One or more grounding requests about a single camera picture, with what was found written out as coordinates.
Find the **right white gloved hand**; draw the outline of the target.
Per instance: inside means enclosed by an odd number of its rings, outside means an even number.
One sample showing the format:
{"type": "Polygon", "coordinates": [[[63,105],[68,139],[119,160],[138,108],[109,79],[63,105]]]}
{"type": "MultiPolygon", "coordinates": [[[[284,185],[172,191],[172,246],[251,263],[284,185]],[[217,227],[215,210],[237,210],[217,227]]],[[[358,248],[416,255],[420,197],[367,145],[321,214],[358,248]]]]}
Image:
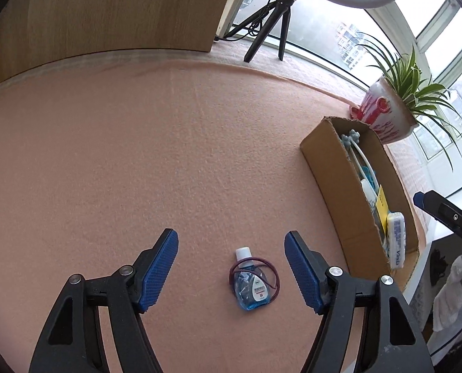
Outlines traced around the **right white gloved hand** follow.
{"type": "Polygon", "coordinates": [[[453,261],[449,276],[433,301],[433,331],[450,327],[462,308],[462,255],[453,261]]]}

